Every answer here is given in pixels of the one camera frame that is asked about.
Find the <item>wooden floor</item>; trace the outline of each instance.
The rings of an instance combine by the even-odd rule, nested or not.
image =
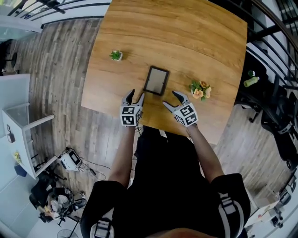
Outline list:
[[[10,55],[18,53],[15,70],[31,74],[32,117],[55,115],[48,124],[32,130],[40,159],[58,155],[71,146],[88,161],[108,167],[112,164],[122,135],[119,119],[81,107],[88,60],[100,23],[100,19],[53,23],[46,25],[41,34],[13,41],[11,45]],[[290,172],[280,159],[273,136],[261,128],[260,118],[254,124],[248,121],[252,115],[252,110],[235,106],[214,150],[224,172],[241,173],[252,194],[266,185],[278,191]],[[109,169],[94,164],[90,167],[108,176]],[[105,178],[62,168],[59,173],[67,177],[68,187],[85,191],[87,196],[93,183]]]

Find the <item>green bottle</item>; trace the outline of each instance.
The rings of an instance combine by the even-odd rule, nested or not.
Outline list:
[[[259,77],[252,77],[251,79],[248,79],[248,80],[246,80],[246,81],[243,82],[244,87],[249,87],[249,86],[257,83],[258,80],[260,80]]]

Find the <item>black shirt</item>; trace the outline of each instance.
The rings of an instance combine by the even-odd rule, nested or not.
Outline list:
[[[242,176],[224,175],[210,184],[200,173],[193,144],[170,133],[167,137],[152,140],[142,134],[139,138],[135,179],[129,189],[115,181],[94,184],[81,220],[84,238],[113,207],[115,238],[144,238],[175,228],[224,237],[219,192],[241,205],[246,223],[250,202]],[[238,226],[240,220],[236,217],[232,222]]]

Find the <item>white table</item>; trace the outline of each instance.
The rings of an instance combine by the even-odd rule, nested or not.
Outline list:
[[[29,105],[30,103],[25,103],[2,110],[2,117],[6,135],[10,133],[7,128],[7,125],[9,125],[10,131],[15,138],[15,142],[13,143],[10,143],[7,140],[7,146],[9,147],[11,155],[14,157],[14,154],[18,152],[21,159],[20,165],[31,177],[36,179],[41,172],[43,172],[57,159],[57,157],[52,157],[48,162],[44,163],[38,171],[34,170],[28,148],[28,144],[33,142],[30,129],[53,119],[54,115],[50,115],[30,123],[28,112]]]

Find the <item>metal railing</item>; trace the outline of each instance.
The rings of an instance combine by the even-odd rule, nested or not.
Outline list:
[[[65,0],[62,0],[61,3],[59,3],[56,0],[36,0],[29,6],[23,8],[27,1],[28,0],[22,0],[8,14],[8,16],[24,18],[26,20],[35,21],[37,19],[40,19],[45,16],[49,16],[54,13],[65,14],[65,12],[70,9],[81,8],[81,7],[91,7],[91,6],[108,6],[108,5],[110,5],[109,2],[99,2],[99,3],[91,3],[91,4],[79,4],[77,6],[66,7],[69,4],[83,2],[86,0],[71,0],[71,1],[67,1],[67,2]]]
[[[284,16],[283,19],[280,20],[261,0],[210,1],[233,12],[248,23],[247,43],[251,43],[255,49],[247,47],[247,51],[270,68],[276,76],[279,77],[285,88],[298,90],[298,38],[297,35],[294,34],[295,30],[293,29],[296,25],[298,26],[298,23],[296,22],[298,16],[294,14],[294,12],[281,12]],[[296,7],[296,4],[292,0],[276,1],[279,1],[279,4],[283,4],[285,7],[288,7],[289,4],[291,8]],[[258,12],[269,18],[273,22],[273,25],[267,27],[264,22],[260,21],[260,17],[254,16],[252,9],[257,9]],[[277,33],[282,33],[284,35],[286,38],[285,43],[281,42],[276,36]],[[272,39],[278,47],[281,48],[287,59],[284,57],[283,53],[278,52],[278,50],[272,46]],[[268,53],[268,50],[264,49],[262,45],[265,45],[271,52]]]

